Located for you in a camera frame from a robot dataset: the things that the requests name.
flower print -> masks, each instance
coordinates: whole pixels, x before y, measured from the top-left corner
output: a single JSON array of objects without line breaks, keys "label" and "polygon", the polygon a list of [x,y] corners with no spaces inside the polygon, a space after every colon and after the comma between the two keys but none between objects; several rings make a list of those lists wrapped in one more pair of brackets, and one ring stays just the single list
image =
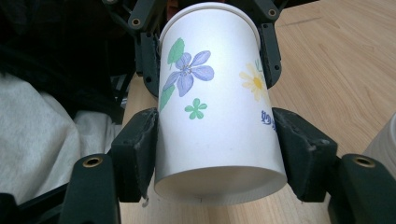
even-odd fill
[{"label": "flower print", "polygon": [[203,109],[207,109],[207,105],[201,104],[200,99],[195,98],[194,101],[192,101],[192,105],[186,106],[186,108],[184,108],[184,111],[191,112],[190,119],[202,119],[204,117],[204,113],[199,110]]},{"label": "flower print", "polygon": [[187,52],[183,53],[176,62],[176,68],[179,69],[179,71],[173,72],[169,76],[165,85],[163,85],[163,91],[166,91],[177,82],[178,95],[182,97],[191,89],[194,83],[194,77],[202,81],[212,80],[215,75],[213,68],[208,65],[202,65],[207,62],[209,57],[210,51],[204,50],[195,55],[190,63],[191,55]]},{"label": "flower print", "polygon": [[268,105],[270,105],[270,101],[268,98],[268,93],[266,91],[266,85],[265,81],[263,79],[263,74],[260,74],[259,71],[255,70],[253,65],[251,63],[247,64],[247,69],[252,74],[253,76],[250,76],[246,74],[245,72],[241,72],[239,76],[246,80],[247,82],[244,82],[242,84],[243,87],[250,89],[251,92],[254,93],[254,99],[256,101],[260,101],[260,98],[262,97]]}]

cup base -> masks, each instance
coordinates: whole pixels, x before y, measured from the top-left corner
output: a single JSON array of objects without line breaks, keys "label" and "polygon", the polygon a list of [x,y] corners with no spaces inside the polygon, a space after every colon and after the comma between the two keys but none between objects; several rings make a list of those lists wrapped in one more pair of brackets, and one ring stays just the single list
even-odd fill
[{"label": "cup base", "polygon": [[196,169],[156,181],[155,191],[171,201],[227,205],[260,199],[282,189],[281,173],[247,166]]}]

green flower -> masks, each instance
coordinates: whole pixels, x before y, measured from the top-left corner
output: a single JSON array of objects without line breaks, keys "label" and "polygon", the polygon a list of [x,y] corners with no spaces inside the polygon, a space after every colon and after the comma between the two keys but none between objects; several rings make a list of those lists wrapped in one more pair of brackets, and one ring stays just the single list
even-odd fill
[{"label": "green flower", "polygon": [[192,101],[192,105],[188,105],[184,108],[186,112],[191,112],[190,119],[202,119],[204,117],[204,113],[199,110],[203,109],[207,109],[207,105],[201,104],[201,101],[198,98],[195,98],[194,101]]}]

floral paper cup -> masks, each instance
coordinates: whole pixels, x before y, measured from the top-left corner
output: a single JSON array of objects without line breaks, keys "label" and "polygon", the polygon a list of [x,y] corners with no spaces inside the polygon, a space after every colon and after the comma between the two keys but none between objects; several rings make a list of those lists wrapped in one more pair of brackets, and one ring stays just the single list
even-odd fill
[{"label": "floral paper cup", "polygon": [[251,19],[226,4],[197,4],[178,12],[160,41],[156,192],[222,205],[283,188],[287,178]]}]

wood grain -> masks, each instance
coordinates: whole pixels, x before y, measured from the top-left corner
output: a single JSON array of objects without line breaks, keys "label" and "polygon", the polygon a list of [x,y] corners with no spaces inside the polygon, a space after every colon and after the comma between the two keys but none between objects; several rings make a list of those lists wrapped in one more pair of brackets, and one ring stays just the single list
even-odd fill
[{"label": "wood grain", "polygon": [[[282,76],[273,106],[297,112],[339,144],[362,153],[396,111],[394,0],[322,0],[284,10],[276,22]],[[124,123],[156,106],[132,81]],[[149,205],[121,205],[122,223],[329,223],[325,203],[301,203],[289,186],[252,203],[207,207],[170,203],[149,188]]]}]

